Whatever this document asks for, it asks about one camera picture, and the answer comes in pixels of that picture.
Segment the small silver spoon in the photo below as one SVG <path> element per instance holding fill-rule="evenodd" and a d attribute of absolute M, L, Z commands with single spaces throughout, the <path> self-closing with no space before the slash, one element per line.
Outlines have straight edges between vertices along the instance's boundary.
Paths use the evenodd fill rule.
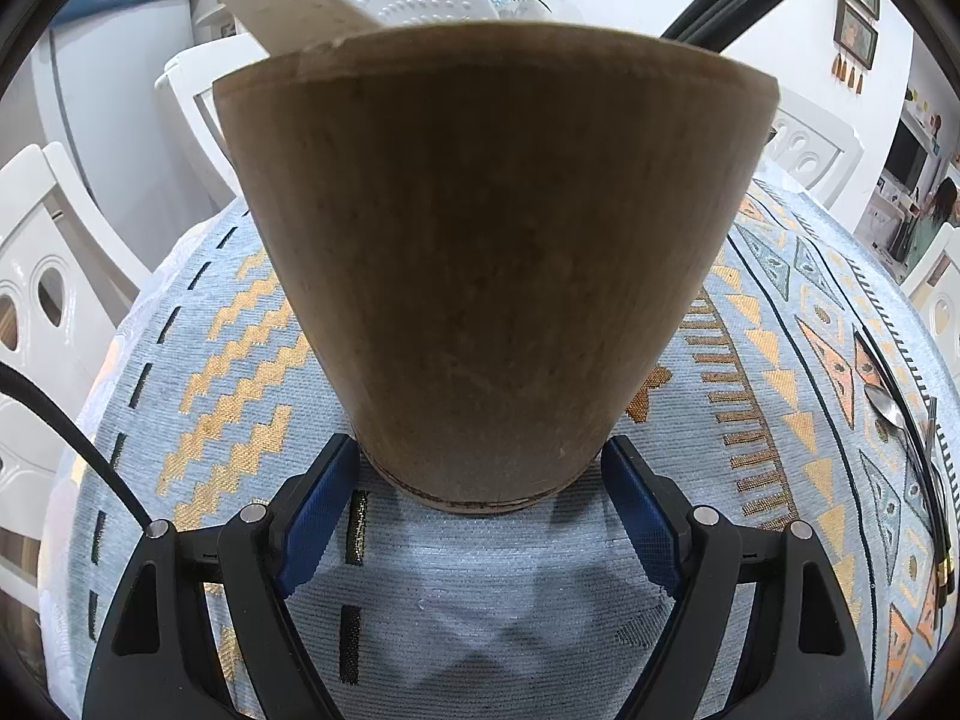
<path fill-rule="evenodd" d="M 884 388 L 878 387 L 878 385 L 874 385 L 873 383 L 866 383 L 866 385 L 864 385 L 864 392 L 866 392 L 867 400 L 869 400 L 872 408 L 874 408 L 885 421 L 889 422 L 893 427 L 896 427 L 896 429 L 905 431 L 905 433 L 908 434 L 914 447 L 916 447 L 916 453 L 925 454 L 926 445 L 923 444 L 921 439 L 915 439 L 913 434 L 910 433 L 905 413 L 900 410 L 900 406 L 896 405 L 896 401 L 885 392 Z M 937 494 L 942 494 L 942 484 L 940 484 L 939 473 L 931 468 L 931 462 L 928 457 L 924 457 L 923 460 L 921 460 L 921 468 L 923 468 L 923 472 L 926 473 L 929 481 L 934 484 L 934 491 Z"/>

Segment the patterned blue table mat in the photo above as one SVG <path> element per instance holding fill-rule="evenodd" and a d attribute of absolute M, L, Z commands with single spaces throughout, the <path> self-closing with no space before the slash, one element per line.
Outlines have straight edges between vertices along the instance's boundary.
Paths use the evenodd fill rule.
<path fill-rule="evenodd" d="M 893 380 L 957 481 L 958 395 L 871 255 L 764 167 L 658 366 L 619 419 L 688 499 L 747 527 L 804 520 L 861 640 L 877 717 L 957 619 L 935 598 L 910 444 L 864 394 Z M 244 205 L 172 247 L 112 340 L 78 424 L 145 507 L 210 527 L 272 497 L 347 417 Z M 525 511 L 456 517 L 363 470 L 288 603 L 350 718 L 608 718 L 670 613 L 597 472 Z"/>

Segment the small framed picture lower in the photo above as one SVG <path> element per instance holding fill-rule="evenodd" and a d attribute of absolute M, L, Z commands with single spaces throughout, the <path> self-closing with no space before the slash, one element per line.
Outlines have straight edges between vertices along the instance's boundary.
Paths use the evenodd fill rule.
<path fill-rule="evenodd" d="M 874 66 L 878 32 L 866 16 L 862 16 L 848 0 L 836 2 L 833 41 L 866 70 Z"/>

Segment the silver refrigerator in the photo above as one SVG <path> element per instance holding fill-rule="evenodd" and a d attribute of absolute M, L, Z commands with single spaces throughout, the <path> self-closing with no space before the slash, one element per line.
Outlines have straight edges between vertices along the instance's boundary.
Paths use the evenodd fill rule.
<path fill-rule="evenodd" d="M 47 30 L 36 88 L 49 142 L 66 149 L 112 229 L 149 268 L 189 227 L 215 215 L 172 132 L 155 82 L 194 44 L 190 0 L 153 0 Z"/>

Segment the white chair near left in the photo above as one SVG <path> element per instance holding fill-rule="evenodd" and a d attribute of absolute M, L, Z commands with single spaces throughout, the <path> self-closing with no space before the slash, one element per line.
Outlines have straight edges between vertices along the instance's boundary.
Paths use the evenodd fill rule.
<path fill-rule="evenodd" d="M 73 226 L 82 252 L 125 299 L 149 270 L 86 192 L 64 145 L 36 143 L 2 167 L 2 361 L 78 415 L 106 357 L 116 321 L 94 293 L 55 220 Z M 2 400 L 2 533 L 23 540 L 3 557 L 2 593 L 39 610 L 37 557 L 62 442 L 11 398 Z"/>

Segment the white chair far left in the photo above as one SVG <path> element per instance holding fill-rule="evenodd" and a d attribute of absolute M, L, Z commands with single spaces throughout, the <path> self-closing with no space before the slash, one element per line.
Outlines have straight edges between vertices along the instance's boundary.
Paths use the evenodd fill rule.
<path fill-rule="evenodd" d="M 223 208 L 241 192 L 221 130 L 213 83 L 265 60 L 268 52 L 245 32 L 181 50 L 155 82 L 164 120 L 212 202 Z"/>

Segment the white chair far right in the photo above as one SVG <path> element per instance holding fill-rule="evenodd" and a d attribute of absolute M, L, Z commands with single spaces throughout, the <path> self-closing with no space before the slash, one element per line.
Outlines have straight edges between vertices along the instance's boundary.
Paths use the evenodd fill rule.
<path fill-rule="evenodd" d="M 832 211 L 864 154 L 854 127 L 792 89 L 779 103 L 763 151 L 763 176 Z"/>

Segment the brown wooden utensil holder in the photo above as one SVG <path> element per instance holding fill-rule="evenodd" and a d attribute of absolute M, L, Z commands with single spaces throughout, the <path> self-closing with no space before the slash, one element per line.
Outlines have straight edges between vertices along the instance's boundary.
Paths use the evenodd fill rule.
<path fill-rule="evenodd" d="M 371 465 L 499 514 L 599 452 L 726 239 L 779 88 L 633 32 L 464 21 L 260 60 L 213 98 Z"/>

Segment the white chair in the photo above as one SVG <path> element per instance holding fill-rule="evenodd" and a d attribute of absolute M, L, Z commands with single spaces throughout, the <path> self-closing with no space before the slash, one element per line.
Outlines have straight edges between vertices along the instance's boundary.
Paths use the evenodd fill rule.
<path fill-rule="evenodd" d="M 64 145 L 36 143 L 2 167 L 2 361 L 78 415 L 106 357 L 116 321 L 94 293 L 55 220 L 73 226 L 82 252 L 125 299 L 149 270 L 86 192 Z M 23 540 L 3 557 L 2 593 L 39 610 L 37 557 L 62 442 L 11 398 L 2 400 L 2 533 Z"/>
<path fill-rule="evenodd" d="M 779 103 L 763 151 L 763 176 L 832 211 L 864 154 L 854 127 L 792 89 Z"/>
<path fill-rule="evenodd" d="M 212 202 L 223 208 L 241 192 L 221 130 L 213 83 L 265 60 L 268 52 L 245 32 L 181 50 L 155 82 L 164 120 Z"/>

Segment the white chair right edge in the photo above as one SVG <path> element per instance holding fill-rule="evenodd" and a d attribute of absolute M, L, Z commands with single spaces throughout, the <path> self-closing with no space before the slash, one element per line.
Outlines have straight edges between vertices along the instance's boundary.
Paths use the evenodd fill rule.
<path fill-rule="evenodd" d="M 960 229 L 944 223 L 901 291 L 918 310 L 953 383 L 960 372 Z"/>

